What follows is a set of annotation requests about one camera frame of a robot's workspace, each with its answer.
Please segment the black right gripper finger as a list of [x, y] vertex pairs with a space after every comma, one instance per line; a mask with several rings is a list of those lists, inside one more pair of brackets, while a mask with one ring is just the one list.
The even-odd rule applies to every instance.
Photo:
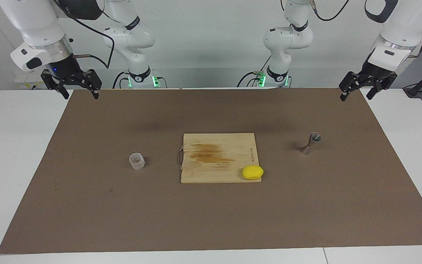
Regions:
[[95, 100], [99, 98], [99, 90], [102, 86], [102, 81], [94, 69], [79, 72], [74, 74], [75, 85], [89, 90]]
[[55, 81], [55, 78], [53, 75], [49, 72], [49, 70], [42, 70], [41, 78], [43, 82], [45, 83], [45, 86], [48, 90], [54, 90], [61, 94], [65, 100], [69, 98], [69, 93], [67, 89], [64, 87], [65, 83], [63, 80], [60, 80], [59, 82]]

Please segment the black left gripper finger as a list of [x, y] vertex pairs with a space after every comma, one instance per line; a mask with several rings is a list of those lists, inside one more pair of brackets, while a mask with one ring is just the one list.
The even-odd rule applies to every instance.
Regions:
[[364, 86], [365, 74], [348, 72], [343, 80], [339, 84], [341, 90], [340, 100], [343, 102], [347, 100], [347, 97], [355, 90], [358, 90]]
[[390, 73], [387, 77], [372, 77], [372, 88], [367, 93], [366, 97], [368, 100], [372, 100], [382, 90], [387, 90], [393, 84], [397, 74], [395, 72]]

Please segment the steel jigger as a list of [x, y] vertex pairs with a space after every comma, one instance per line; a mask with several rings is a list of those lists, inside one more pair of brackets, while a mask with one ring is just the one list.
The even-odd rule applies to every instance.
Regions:
[[319, 134], [319, 133], [317, 133], [317, 132], [312, 132], [310, 135], [309, 135], [309, 139], [308, 139], [308, 142], [307, 142], [307, 145], [305, 145], [304, 147], [302, 147], [301, 149], [300, 149], [300, 152], [303, 154], [303, 155], [308, 155], [308, 154], [310, 154], [310, 151], [311, 151], [311, 147], [313, 146], [313, 145], [315, 145], [315, 144], [317, 144], [317, 143], [319, 143], [319, 142], [321, 142], [321, 135]]

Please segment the clear plastic cup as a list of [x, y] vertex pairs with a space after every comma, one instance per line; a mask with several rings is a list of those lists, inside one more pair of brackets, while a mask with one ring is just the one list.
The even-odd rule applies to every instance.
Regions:
[[133, 169], [139, 171], [145, 167], [145, 160], [141, 153], [133, 153], [129, 157], [129, 162]]

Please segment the brown table mat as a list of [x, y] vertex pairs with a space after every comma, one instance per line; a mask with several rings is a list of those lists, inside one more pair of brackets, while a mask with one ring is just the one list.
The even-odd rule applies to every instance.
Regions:
[[[362, 94], [339, 94], [76, 90], [0, 254], [422, 245], [415, 184]], [[181, 184], [185, 133], [255, 134], [262, 181]]]

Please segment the yellow lemon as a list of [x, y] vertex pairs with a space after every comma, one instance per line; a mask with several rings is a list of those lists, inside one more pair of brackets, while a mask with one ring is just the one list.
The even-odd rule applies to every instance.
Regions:
[[246, 180], [257, 181], [261, 180], [264, 170], [260, 166], [249, 165], [242, 169], [241, 174]]

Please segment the wooden cutting board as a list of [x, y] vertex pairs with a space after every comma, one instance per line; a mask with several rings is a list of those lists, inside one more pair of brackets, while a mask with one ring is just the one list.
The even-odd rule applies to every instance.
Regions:
[[245, 167], [259, 166], [253, 133], [185, 133], [181, 151], [181, 184], [262, 181], [242, 174]]

